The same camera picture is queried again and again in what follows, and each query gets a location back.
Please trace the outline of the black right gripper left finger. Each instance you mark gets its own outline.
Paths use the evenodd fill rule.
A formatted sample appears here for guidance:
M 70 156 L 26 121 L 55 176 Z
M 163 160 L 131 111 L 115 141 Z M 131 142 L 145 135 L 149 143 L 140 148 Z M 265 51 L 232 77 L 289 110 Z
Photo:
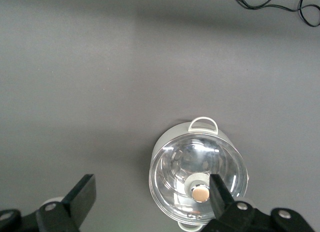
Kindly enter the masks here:
M 45 201 L 31 214 L 0 210 L 0 232 L 80 232 L 96 197 L 95 175 L 86 174 L 66 196 Z

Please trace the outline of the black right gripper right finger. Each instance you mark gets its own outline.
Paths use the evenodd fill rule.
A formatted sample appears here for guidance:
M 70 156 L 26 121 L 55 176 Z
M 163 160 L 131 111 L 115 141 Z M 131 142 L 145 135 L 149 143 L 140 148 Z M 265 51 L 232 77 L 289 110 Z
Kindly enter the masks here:
M 296 211 L 274 208 L 264 214 L 245 201 L 236 201 L 218 174 L 209 178 L 209 201 L 215 215 L 200 232 L 316 232 Z

